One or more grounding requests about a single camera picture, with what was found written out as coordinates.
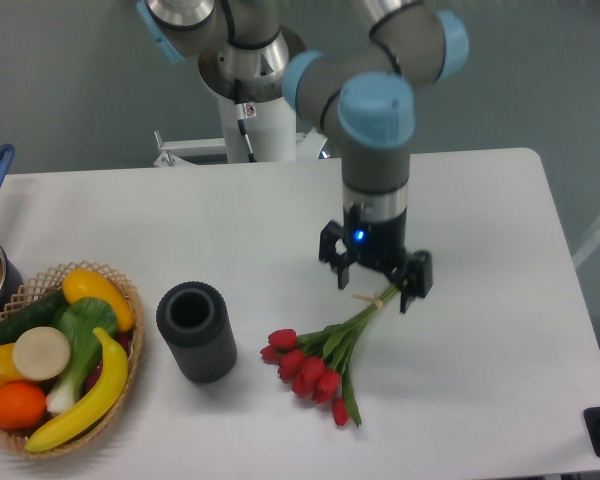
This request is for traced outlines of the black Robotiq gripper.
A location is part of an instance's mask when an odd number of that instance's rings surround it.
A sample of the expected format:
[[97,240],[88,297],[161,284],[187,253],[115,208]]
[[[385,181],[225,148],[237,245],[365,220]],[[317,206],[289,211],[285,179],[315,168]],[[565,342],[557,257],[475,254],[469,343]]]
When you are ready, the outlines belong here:
[[[428,250],[405,249],[406,216],[404,210],[390,220],[367,222],[360,207],[354,205],[344,213],[344,229],[333,220],[325,225],[319,236],[318,258],[336,274],[339,290],[349,283],[353,258],[365,268],[385,273],[398,288],[401,314],[415,299],[428,295],[433,286],[433,258]],[[339,253],[337,244],[343,239],[347,249]]]

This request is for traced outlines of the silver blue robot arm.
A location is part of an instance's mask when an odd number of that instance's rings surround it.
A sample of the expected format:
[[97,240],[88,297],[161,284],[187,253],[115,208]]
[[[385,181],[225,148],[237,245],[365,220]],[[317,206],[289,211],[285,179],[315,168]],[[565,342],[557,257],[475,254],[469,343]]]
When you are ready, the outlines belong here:
[[152,41],[193,57],[216,97],[228,160],[293,160],[304,120],[341,152],[343,219],[320,234],[340,286],[357,264],[382,273],[407,308],[433,284],[432,258],[405,247],[414,92],[463,68],[469,40],[450,11],[420,1],[362,1],[368,45],[340,59],[308,50],[276,1],[140,1]]

